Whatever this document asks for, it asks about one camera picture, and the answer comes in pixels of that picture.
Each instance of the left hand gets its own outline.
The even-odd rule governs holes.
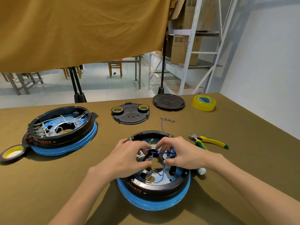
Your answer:
[[[102,162],[93,167],[96,170],[105,171],[109,175],[110,180],[117,178],[126,178],[140,170],[151,167],[151,161],[137,162],[137,154],[141,148],[152,147],[145,141],[127,141],[127,139],[119,140],[117,146]]]

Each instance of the blue rubber ring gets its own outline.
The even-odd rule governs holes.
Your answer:
[[[94,122],[94,127],[92,128],[91,132],[74,144],[71,144],[71,145],[68,145],[65,147],[54,148],[54,149],[43,149],[43,148],[40,148],[37,146],[31,146],[31,148],[35,153],[37,153],[39,155],[44,155],[44,156],[63,155],[70,151],[76,151],[76,150],[86,146],[96,135],[97,130],[98,130],[98,126],[97,126],[96,122]]]
[[[184,187],[184,189],[177,196],[175,196],[171,199],[165,200],[165,201],[148,201],[148,200],[141,199],[141,198],[137,197],[136,195],[134,195],[133,193],[131,193],[126,188],[122,179],[118,178],[117,182],[118,182],[118,186],[119,186],[121,193],[131,204],[133,204],[134,206],[136,206],[138,208],[147,210],[147,211],[160,211],[160,210],[164,210],[164,209],[173,207],[174,205],[176,205],[178,202],[180,202],[183,199],[183,197],[186,195],[186,193],[190,187],[190,173],[189,173],[189,178],[188,178],[187,184]]]

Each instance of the tan tablecloth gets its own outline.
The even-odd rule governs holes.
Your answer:
[[[170,0],[0,0],[0,72],[35,72],[161,49]]]
[[[0,166],[0,224],[47,224],[78,188],[88,168],[103,160],[119,139],[145,130],[161,130],[160,117],[175,120],[163,123],[165,131],[174,136],[188,139],[187,134],[193,132],[227,143],[229,150],[208,143],[205,146],[300,200],[300,141],[219,93],[209,96],[217,101],[213,112],[193,108],[193,95],[182,96],[186,107],[178,112],[155,108],[152,98],[82,103],[81,106],[99,115],[98,133],[87,146],[54,160],[30,153],[14,164]],[[148,104],[149,120],[138,125],[115,122],[111,108],[129,101]],[[33,118],[60,106],[0,109],[2,149],[19,144]],[[100,194],[87,224],[266,223],[226,181],[208,170],[206,179],[191,179],[189,191],[179,204],[160,212],[147,212],[131,205],[113,181]]]

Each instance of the black stand pole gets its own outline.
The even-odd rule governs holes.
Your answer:
[[[73,89],[74,89],[74,101],[75,103],[86,103],[86,98],[84,96],[84,93],[81,90],[81,86],[80,86],[80,82],[76,73],[76,69],[75,67],[68,67],[69,72],[70,72],[70,77],[71,77],[71,81],[72,81],[72,85],[73,85]]]
[[[166,31],[166,34],[165,34],[165,39],[163,41],[163,67],[162,67],[162,70],[161,70],[161,82],[160,82],[160,86],[159,86],[157,94],[164,94],[165,93],[165,89],[163,88],[163,74],[164,74],[164,71],[165,71],[166,46],[167,46],[167,31]]]

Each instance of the hand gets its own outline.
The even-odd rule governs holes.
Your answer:
[[[211,161],[218,155],[211,151],[204,150],[191,144],[180,137],[164,137],[156,145],[156,149],[161,152],[170,152],[173,147],[176,152],[174,159],[165,159],[163,163],[168,166],[178,166],[185,169],[209,168],[211,169]]]
[[[137,162],[137,154],[141,154],[139,150],[152,147],[150,144],[145,141],[126,140],[119,140],[110,155],[95,166],[96,169],[106,170],[111,180],[128,177],[152,165],[151,161]]]

